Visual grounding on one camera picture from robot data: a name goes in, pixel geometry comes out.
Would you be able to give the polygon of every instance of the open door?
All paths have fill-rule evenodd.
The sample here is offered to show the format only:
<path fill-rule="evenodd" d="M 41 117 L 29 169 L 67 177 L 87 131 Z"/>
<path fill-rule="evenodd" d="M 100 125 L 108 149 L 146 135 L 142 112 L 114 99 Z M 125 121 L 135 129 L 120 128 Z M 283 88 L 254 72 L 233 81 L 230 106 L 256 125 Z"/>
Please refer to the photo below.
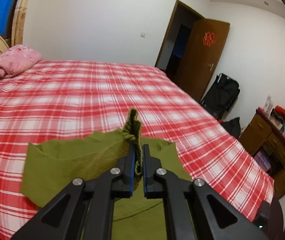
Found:
<path fill-rule="evenodd" d="M 194 23 L 174 82 L 200 102 L 216 69 L 230 23 L 201 19 Z"/>

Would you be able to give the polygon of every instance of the door frame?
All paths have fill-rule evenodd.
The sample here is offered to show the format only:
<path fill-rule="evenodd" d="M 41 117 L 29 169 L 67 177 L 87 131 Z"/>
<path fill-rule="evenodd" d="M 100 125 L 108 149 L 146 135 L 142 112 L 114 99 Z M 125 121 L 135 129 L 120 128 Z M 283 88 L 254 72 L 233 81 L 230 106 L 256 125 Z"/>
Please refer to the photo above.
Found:
<path fill-rule="evenodd" d="M 182 1 L 179 1 L 179 0 L 176 0 L 175 2 L 175 6 L 173 7 L 173 10 L 172 10 L 172 13 L 171 13 L 171 16 L 170 16 L 170 19 L 169 19 L 169 23 L 168 23 L 168 26 L 167 26 L 167 30 L 166 30 L 166 33 L 164 35 L 164 39 L 163 39 L 163 42 L 161 44 L 161 47 L 160 47 L 160 50 L 159 50 L 159 53 L 158 53 L 158 57 L 157 57 L 157 60 L 156 60 L 156 63 L 155 63 L 155 67 L 158 65 L 159 63 L 159 60 L 160 60 L 160 56 L 161 56 L 161 53 L 164 49 L 164 44 L 168 38 L 168 35 L 169 35 L 169 31 L 170 31 L 170 28 L 171 28 L 171 25 L 172 25 L 172 22 L 173 22 L 173 18 L 175 17 L 175 14 L 176 14 L 176 11 L 177 11 L 177 7 L 178 5 L 182 5 L 183 7 L 185 7 L 187 10 L 191 11 L 192 13 L 196 14 L 197 16 L 199 16 L 201 19 L 204 19 L 205 17 L 203 17 L 200 13 L 196 12 L 193 8 L 191 8 L 190 6 L 186 5 L 185 3 L 183 3 Z"/>

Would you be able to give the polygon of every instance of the red plaid bedsheet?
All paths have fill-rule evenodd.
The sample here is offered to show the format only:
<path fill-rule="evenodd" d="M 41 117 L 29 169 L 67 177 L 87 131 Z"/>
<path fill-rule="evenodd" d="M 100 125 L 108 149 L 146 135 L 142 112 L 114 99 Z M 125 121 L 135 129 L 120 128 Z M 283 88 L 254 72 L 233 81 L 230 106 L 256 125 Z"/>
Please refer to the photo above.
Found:
<path fill-rule="evenodd" d="M 122 127 L 136 108 L 142 136 L 176 143 L 183 167 L 249 220 L 271 202 L 273 179 L 189 95 L 144 65 L 42 61 L 0 80 L 0 238 L 36 214 L 19 189 L 28 142 L 85 137 Z"/>

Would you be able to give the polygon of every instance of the triangular cutout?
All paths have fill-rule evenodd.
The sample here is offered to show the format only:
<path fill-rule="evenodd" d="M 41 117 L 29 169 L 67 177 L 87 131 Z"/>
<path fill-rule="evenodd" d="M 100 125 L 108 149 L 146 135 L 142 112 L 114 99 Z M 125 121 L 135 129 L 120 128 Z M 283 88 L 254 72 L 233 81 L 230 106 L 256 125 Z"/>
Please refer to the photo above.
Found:
<path fill-rule="evenodd" d="M 220 228 L 226 228 L 238 221 L 238 219 L 213 195 L 207 195 L 207 199 Z"/>
<path fill-rule="evenodd" d="M 41 222 L 57 228 L 60 226 L 62 216 L 66 210 L 70 195 L 66 194 L 54 206 L 52 206 L 47 213 L 42 217 Z"/>

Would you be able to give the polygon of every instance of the green cloth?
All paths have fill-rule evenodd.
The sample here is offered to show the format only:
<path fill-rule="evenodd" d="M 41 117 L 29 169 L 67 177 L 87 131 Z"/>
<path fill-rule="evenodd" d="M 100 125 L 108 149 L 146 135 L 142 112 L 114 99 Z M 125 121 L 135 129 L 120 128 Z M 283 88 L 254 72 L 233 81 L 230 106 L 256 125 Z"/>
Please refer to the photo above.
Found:
<path fill-rule="evenodd" d="M 29 143 L 20 192 L 40 207 L 45 206 L 74 178 L 97 178 L 115 167 L 126 156 L 129 143 L 137 145 L 135 173 L 142 171 L 143 144 L 150 155 L 159 158 L 164 168 L 182 179 L 191 180 L 182 167 L 174 143 L 156 138 L 141 138 L 137 111 L 131 109 L 124 128 L 113 132 L 94 132 L 83 139 L 50 140 L 40 145 Z M 162 200 L 146 199 L 143 181 L 130 199 L 115 202 L 112 238 L 166 239 Z"/>

